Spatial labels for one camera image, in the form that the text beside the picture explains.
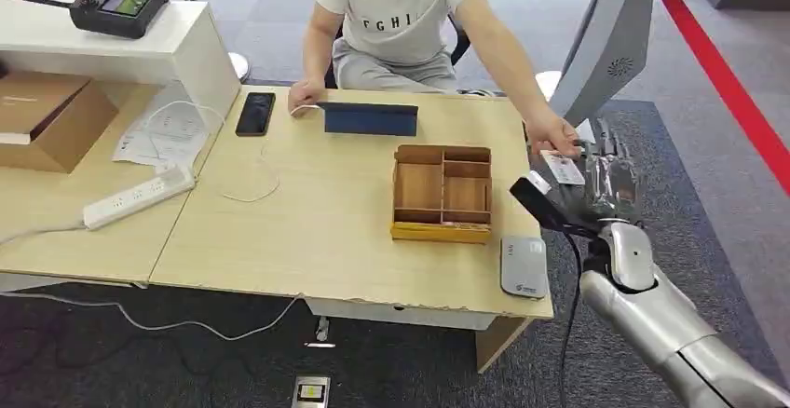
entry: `white device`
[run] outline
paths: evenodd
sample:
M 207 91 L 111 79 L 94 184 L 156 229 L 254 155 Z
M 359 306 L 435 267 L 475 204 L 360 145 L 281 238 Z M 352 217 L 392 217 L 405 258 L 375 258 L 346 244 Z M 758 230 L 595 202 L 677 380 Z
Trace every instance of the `white device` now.
M 546 244 L 542 238 L 504 236 L 500 252 L 502 290 L 515 296 L 544 298 L 549 291 Z
M 143 184 L 86 206 L 82 210 L 83 222 L 88 229 L 98 229 L 194 187 L 192 168 L 178 165 Z

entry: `cardboard box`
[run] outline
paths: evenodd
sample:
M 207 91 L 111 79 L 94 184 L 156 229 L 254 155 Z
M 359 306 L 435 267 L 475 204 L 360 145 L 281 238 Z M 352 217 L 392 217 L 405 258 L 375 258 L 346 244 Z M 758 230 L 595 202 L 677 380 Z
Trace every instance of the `cardboard box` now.
M 117 115 L 89 77 L 11 72 L 0 79 L 0 132 L 30 133 L 0 143 L 0 166 L 71 172 Z

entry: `gray pants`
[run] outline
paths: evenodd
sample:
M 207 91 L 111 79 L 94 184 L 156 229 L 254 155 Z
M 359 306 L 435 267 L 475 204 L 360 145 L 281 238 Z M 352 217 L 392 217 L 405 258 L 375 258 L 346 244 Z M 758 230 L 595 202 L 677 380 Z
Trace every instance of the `gray pants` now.
M 419 64 L 393 64 L 358 51 L 340 38 L 334 41 L 332 61 L 339 88 L 443 94 L 455 94 L 458 89 L 445 51 Z

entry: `person's left hand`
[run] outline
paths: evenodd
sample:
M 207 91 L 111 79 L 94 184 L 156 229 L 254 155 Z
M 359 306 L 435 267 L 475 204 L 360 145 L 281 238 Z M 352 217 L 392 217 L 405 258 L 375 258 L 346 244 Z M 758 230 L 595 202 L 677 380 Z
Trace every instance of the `person's left hand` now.
M 576 130 L 548 105 L 533 112 L 525 124 L 526 136 L 532 143 L 533 154 L 541 150 L 556 150 L 565 156 L 579 155 L 579 148 L 573 145 L 579 138 Z

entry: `desk leg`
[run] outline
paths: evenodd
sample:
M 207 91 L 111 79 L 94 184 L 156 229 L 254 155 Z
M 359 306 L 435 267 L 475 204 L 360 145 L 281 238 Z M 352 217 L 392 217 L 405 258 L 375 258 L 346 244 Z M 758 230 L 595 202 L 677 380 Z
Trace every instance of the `desk leg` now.
M 532 322 L 531 318 L 496 317 L 488 330 L 475 333 L 477 372 L 482 374 Z

